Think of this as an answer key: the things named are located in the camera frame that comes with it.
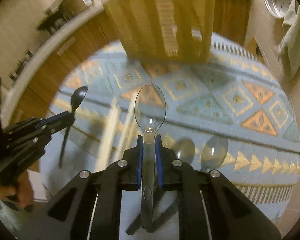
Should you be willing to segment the left hand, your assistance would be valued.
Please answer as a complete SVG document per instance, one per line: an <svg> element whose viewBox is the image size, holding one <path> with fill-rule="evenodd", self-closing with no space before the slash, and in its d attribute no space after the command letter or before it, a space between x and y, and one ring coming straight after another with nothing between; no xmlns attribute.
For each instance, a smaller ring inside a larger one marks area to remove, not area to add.
<svg viewBox="0 0 300 240"><path fill-rule="evenodd" d="M26 170L12 185L0 184L0 199L30 212L33 210L34 192Z"/></svg>

